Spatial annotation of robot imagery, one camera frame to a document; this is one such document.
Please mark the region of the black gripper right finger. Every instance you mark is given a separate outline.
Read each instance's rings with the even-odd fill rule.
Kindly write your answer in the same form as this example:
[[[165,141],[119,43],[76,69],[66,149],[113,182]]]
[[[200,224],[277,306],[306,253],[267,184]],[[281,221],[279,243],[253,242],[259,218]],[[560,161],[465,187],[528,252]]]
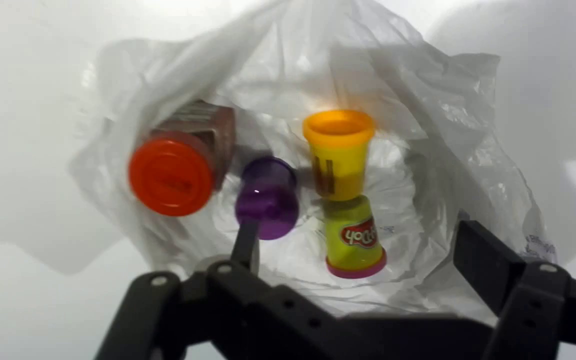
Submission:
[[[556,360],[576,346],[576,278],[568,269],[524,259],[477,220],[457,229],[454,265],[498,316],[485,360]]]

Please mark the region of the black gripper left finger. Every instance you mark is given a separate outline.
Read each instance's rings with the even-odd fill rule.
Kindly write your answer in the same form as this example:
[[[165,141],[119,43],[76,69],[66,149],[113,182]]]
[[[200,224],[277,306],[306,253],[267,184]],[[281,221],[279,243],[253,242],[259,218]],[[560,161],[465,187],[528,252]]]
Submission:
[[[230,360],[341,360],[323,311],[255,272],[259,224],[246,220],[226,259],[181,279],[148,272],[126,289],[95,360],[185,360],[213,342]]]

